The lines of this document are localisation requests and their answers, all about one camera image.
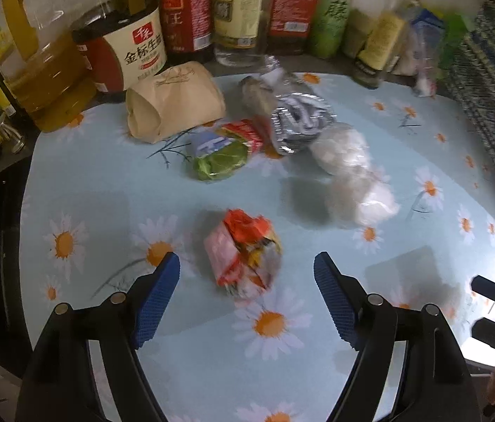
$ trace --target bottle with yellow cap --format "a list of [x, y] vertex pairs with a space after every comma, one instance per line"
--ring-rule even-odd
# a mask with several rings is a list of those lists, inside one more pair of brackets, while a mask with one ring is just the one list
[[386, 66], [401, 45], [409, 22], [418, 14], [419, 0], [386, 0], [374, 28], [356, 56], [353, 79], [369, 89], [377, 89]]

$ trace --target yellow label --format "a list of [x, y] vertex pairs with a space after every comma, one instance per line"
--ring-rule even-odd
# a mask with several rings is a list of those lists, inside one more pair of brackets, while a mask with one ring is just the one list
[[262, 0], [214, 0], [214, 31], [231, 47], [254, 47]]
[[394, 13], [382, 13], [359, 53], [359, 60], [372, 69], [383, 70], [404, 26], [405, 20]]

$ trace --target crumpled paper bag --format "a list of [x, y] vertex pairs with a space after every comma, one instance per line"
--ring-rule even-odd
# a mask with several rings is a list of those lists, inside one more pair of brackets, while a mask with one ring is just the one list
[[131, 135], [148, 143], [224, 117], [224, 96], [198, 62], [147, 76], [126, 92]]

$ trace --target crumpled plastic packaging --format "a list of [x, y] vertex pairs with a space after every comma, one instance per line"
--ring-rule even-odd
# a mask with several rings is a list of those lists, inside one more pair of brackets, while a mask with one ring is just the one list
[[262, 148], [261, 136], [249, 119], [243, 119], [191, 135], [189, 151], [198, 178], [206, 181], [227, 178]]
[[341, 174], [352, 166], [370, 166], [364, 136], [348, 123], [332, 123], [310, 145], [310, 150], [317, 164], [332, 175]]
[[276, 58], [264, 59], [259, 77], [240, 82], [243, 103], [277, 153], [299, 152], [335, 122], [336, 115], [327, 101], [283, 69]]
[[271, 221], [229, 210], [205, 238], [216, 284], [232, 296], [256, 298], [271, 288], [280, 269], [282, 247]]
[[341, 228], [375, 226], [400, 210], [390, 186], [364, 166], [339, 170], [328, 187], [325, 203]]

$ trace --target table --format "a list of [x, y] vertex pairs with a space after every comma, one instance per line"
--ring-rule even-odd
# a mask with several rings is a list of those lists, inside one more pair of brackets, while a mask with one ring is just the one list
[[[324, 250], [395, 306], [437, 304], [465, 343], [489, 306], [469, 281], [478, 274], [495, 280], [495, 172], [473, 128], [447, 98], [417, 98], [396, 84], [369, 91], [338, 75], [301, 77], [339, 121], [364, 134], [401, 205], [396, 217], [375, 228], [337, 228], [324, 206], [330, 176], [307, 152], [278, 158], [265, 151], [231, 178], [202, 183], [186, 160], [187, 133], [138, 142], [128, 136], [124, 105], [103, 104], [41, 134], [35, 146], [19, 256], [32, 344], [55, 304], [99, 304], [169, 249], [181, 259], [182, 277], [138, 357], [172, 422], [326, 420], [356, 353], [339, 338], [314, 282], [313, 259]], [[249, 117], [241, 78], [215, 79], [228, 119]], [[228, 208], [269, 218], [285, 249], [273, 291], [249, 306], [217, 289], [203, 249]], [[378, 416], [391, 409], [403, 352], [398, 344]], [[116, 420], [96, 344], [92, 362], [106, 415]]]

